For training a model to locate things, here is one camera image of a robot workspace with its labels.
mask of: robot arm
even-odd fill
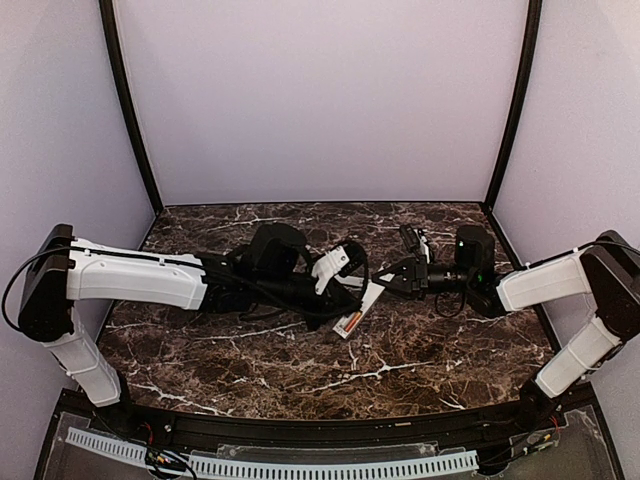
[[[580,293],[592,293],[597,305],[582,329],[521,388],[518,423],[525,429],[546,418],[571,385],[640,333],[640,258],[613,231],[594,243],[507,275],[497,285],[506,311]]]
[[[304,312],[315,329],[360,307],[361,299],[336,275],[364,264],[366,279],[366,255],[359,245],[347,241],[313,260],[304,235],[283,224],[260,227],[250,245],[228,255],[201,256],[97,245],[74,238],[70,225],[58,225],[40,254],[26,272],[19,330],[47,348],[97,407],[127,402],[126,382],[87,334],[76,300],[153,302],[217,313],[245,312],[257,303],[286,304]],[[299,255],[307,261],[305,273],[294,272]]]
[[[405,298],[464,292],[476,312],[498,317],[562,297],[593,294],[595,315],[523,385],[518,424],[524,429],[547,418],[571,385],[640,333],[640,257],[614,231],[587,248],[506,276],[494,272],[494,241],[481,227],[458,229],[453,265],[436,264],[432,254],[421,253],[420,244],[427,242],[417,231],[404,226],[400,234],[414,257],[376,273],[373,281]],[[391,281],[381,278],[389,273]]]

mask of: red wire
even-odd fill
[[[553,424],[554,424],[554,425],[555,425],[555,427],[556,427],[556,431],[555,431],[555,433],[557,433],[557,434],[558,434],[558,437],[560,437],[560,425],[558,424],[558,419],[557,419],[556,417],[552,416],[552,417],[551,417],[551,421],[553,422]]]
[[[144,422],[142,426],[149,430],[149,441],[147,443],[151,445],[153,443],[153,430],[151,429],[151,425],[149,425],[147,422]]]

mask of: white wall panel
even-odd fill
[[[98,2],[0,2],[0,289],[56,223],[137,247],[153,213],[113,85]],[[17,314],[21,283],[10,297]],[[106,303],[81,307],[97,333]],[[0,322],[0,478],[33,472],[60,388],[40,345]]]
[[[119,0],[168,204],[480,200],[525,0]]]
[[[496,215],[523,261],[618,230],[640,244],[640,3],[545,2]],[[548,305],[566,342],[593,302]],[[640,339],[594,375],[627,478],[640,479]]]

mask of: white arm segment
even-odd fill
[[[545,395],[555,398],[621,343],[620,338],[609,332],[602,320],[594,315],[538,372],[535,382]]]
[[[67,375],[80,384],[96,407],[120,401],[120,380],[98,346],[87,334],[75,308],[71,310],[73,334],[65,333],[55,342],[42,343],[58,359]]]
[[[582,251],[544,263],[530,270],[513,272],[497,287],[507,312],[578,293],[591,293],[580,263]]]
[[[78,239],[72,246],[92,250],[140,255],[141,252],[98,245]],[[185,310],[197,310],[207,285],[202,281],[204,271],[199,268],[166,264],[161,259],[183,260],[201,265],[193,255],[159,255],[157,262],[71,251],[69,258],[75,266],[69,269],[67,298],[108,298],[174,305]]]

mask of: white object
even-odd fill
[[[497,288],[505,310],[513,312],[557,298],[591,293],[580,255],[582,252],[572,253],[507,275]]]
[[[322,295],[329,280],[335,277],[347,263],[349,263],[349,257],[342,247],[334,248],[316,261],[311,276],[318,279],[316,282],[317,295]]]
[[[431,263],[431,249],[429,248],[429,242],[424,230],[421,228],[415,229],[418,240],[420,240],[420,255],[424,255],[427,258],[427,263]]]
[[[573,336],[536,376],[536,384],[549,398],[562,394],[573,382],[621,343],[597,316]]]
[[[73,333],[55,342],[42,342],[60,362],[67,375],[80,384],[91,403],[106,407],[120,401],[120,380],[98,346],[87,334],[75,308],[71,309]]]
[[[69,269],[67,298],[108,298],[174,305],[186,310],[197,310],[202,303],[207,285],[202,281],[204,271],[165,263],[166,259],[182,260],[202,265],[193,255],[159,255],[98,245],[78,239],[72,246],[87,249],[71,251],[69,258],[75,266]],[[89,253],[105,250],[115,253],[145,255],[158,261],[113,257]]]
[[[361,287],[364,285],[364,279],[362,277],[353,277],[351,275],[347,275],[346,277],[338,276],[336,280],[345,287]]]
[[[145,448],[94,432],[69,427],[66,443],[75,445],[103,457],[128,465],[147,469],[144,463]],[[415,458],[391,462],[354,464],[280,464],[266,462],[243,462],[225,460],[192,454],[185,458],[198,478],[207,479],[376,479],[376,480],[418,480],[441,477],[456,473],[473,472],[478,469],[475,450],[469,452],[440,455],[437,457]],[[161,468],[163,472],[172,470]]]
[[[394,277],[393,273],[388,273],[380,277],[385,282],[390,282]],[[340,335],[345,340],[355,331],[356,327],[362,322],[364,317],[369,313],[369,310],[376,303],[376,300],[384,292],[384,287],[377,283],[369,282],[367,284],[367,290],[362,297],[362,307],[357,312],[353,312],[351,315],[344,315],[334,325],[333,331]]]

